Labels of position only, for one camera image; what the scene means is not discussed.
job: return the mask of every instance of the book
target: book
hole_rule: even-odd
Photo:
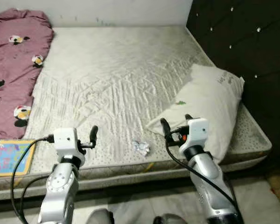
[[[33,140],[0,140],[0,176],[11,176],[14,167]],[[16,175],[25,175],[32,162],[35,144],[18,166]]]

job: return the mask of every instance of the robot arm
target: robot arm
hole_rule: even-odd
[[[78,191],[78,170],[84,165],[83,148],[94,148],[98,127],[94,126],[90,142],[81,144],[75,128],[59,128],[51,136],[55,143],[58,164],[47,179],[47,193],[42,202],[38,217],[39,224],[71,224],[74,211],[74,198]]]
[[[202,118],[192,119],[188,114],[186,119],[187,126],[182,126],[172,132],[168,122],[165,119],[161,119],[166,144],[168,146],[178,145],[180,154],[186,157],[190,168],[193,168],[217,185],[225,194],[232,198],[230,190],[223,181],[221,168],[213,161],[210,152],[205,152],[203,149],[208,137],[208,121]],[[172,133],[179,134],[179,141],[171,140]],[[192,172],[190,177],[197,189],[199,201],[209,224],[243,223],[237,208],[224,195]]]

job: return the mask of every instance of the cartoon print blanket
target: cartoon print blanket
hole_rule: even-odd
[[[0,13],[0,139],[24,135],[33,87],[52,39],[43,12],[12,8]]]

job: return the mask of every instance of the white mattress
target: white mattress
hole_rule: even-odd
[[[39,138],[58,127],[74,126],[78,138],[86,142],[91,127],[97,125],[97,146],[87,151],[81,170],[82,189],[188,175],[184,170],[169,170],[178,167],[167,155],[163,137],[144,126],[172,104],[188,81],[192,63],[213,65],[195,39],[183,27],[175,26],[54,30],[33,91],[24,138]],[[238,120],[231,155],[270,150],[270,141],[244,106]],[[144,158],[133,151],[133,139],[147,141],[151,153]],[[181,158],[177,150],[173,153]],[[229,169],[247,168],[263,158],[265,155],[235,166],[228,164]],[[56,159],[54,145],[41,142],[26,177],[50,172]],[[152,162],[153,172],[140,174]],[[0,189],[6,181],[0,178]]]

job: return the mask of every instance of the black tufted headboard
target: black tufted headboard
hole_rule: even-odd
[[[244,78],[243,102],[280,157],[280,0],[193,0],[187,29],[217,67]]]

